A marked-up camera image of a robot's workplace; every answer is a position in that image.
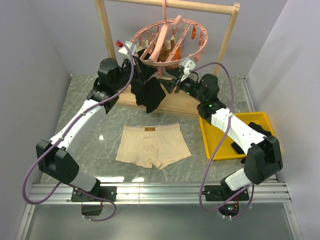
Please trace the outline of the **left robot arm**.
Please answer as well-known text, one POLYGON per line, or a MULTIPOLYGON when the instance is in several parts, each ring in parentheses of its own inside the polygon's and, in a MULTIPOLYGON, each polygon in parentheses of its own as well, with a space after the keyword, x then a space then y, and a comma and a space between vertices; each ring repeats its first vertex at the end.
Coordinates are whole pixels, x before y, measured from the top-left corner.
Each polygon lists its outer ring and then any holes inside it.
POLYGON ((74 155, 80 143, 88 136, 119 99, 120 92, 129 84, 144 84, 156 73, 154 66, 144 64, 134 57, 122 65, 114 58, 100 62, 97 78, 83 105, 66 126, 50 140, 40 140, 36 145, 38 168, 57 181, 83 190, 89 201, 101 195, 99 180, 81 170, 74 155))

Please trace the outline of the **beige boxer underwear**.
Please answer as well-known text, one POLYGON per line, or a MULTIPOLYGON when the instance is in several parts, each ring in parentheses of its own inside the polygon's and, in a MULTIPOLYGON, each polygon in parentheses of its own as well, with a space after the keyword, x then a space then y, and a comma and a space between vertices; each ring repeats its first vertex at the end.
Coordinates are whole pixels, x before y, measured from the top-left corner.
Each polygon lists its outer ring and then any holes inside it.
POLYGON ((191 155, 178 122, 157 126, 126 125, 115 160, 162 170, 191 155))

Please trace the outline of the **pink round clip hanger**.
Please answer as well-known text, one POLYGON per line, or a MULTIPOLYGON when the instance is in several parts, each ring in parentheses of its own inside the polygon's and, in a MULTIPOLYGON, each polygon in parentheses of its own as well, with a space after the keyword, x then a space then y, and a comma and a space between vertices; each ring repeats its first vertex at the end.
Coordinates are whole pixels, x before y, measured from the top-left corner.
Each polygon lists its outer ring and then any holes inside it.
POLYGON ((136 55, 146 64, 156 67, 158 76, 164 70, 178 67, 183 58, 199 61, 208 43, 208 31, 198 22, 183 18, 167 18, 167 2, 162 1, 163 20, 149 24, 130 39, 136 48, 136 55), (197 43, 193 53, 182 53, 185 40, 190 37, 197 43))

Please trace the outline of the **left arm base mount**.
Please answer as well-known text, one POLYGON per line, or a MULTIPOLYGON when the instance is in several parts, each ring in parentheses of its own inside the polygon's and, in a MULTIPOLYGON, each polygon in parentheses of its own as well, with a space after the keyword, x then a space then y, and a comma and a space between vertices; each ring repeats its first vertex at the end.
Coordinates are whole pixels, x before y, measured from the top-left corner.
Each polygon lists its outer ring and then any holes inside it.
POLYGON ((92 191, 84 191, 80 188, 74 188, 71 195, 72 203, 81 203, 81 214, 84 219, 91 222, 102 222, 111 219, 117 211, 115 204, 117 197, 116 186, 96 186, 92 191), (113 206, 113 211, 108 217, 98 219, 103 210, 104 204, 113 206))

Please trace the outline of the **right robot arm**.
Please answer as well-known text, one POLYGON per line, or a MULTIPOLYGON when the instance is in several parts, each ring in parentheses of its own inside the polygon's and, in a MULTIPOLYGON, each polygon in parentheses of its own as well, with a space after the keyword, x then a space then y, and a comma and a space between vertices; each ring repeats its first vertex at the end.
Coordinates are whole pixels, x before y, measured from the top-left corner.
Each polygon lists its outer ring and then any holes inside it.
POLYGON ((197 111, 200 117, 227 134, 246 155, 244 167, 221 180, 220 194, 224 199, 233 199, 239 189, 250 184, 259 185, 283 169, 278 139, 251 128, 219 100, 217 76, 207 73, 199 80, 174 77, 159 82, 170 94, 183 91, 199 101, 197 111))

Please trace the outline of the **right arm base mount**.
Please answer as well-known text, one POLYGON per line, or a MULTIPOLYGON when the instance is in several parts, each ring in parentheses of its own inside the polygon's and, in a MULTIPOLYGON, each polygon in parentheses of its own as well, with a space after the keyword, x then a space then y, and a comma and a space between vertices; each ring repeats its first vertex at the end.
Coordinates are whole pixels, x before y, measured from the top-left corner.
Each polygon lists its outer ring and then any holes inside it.
POLYGON ((227 187, 222 185, 205 185, 204 190, 199 196, 200 207, 209 212, 218 210, 223 218, 228 217, 229 219, 239 217, 243 214, 250 206, 253 200, 254 191, 249 196, 249 188, 242 187, 236 191, 229 190, 227 187), (214 208, 205 208, 203 205, 202 196, 205 198, 205 202, 221 202, 214 208), (241 212, 240 202, 248 201, 247 206, 241 212))

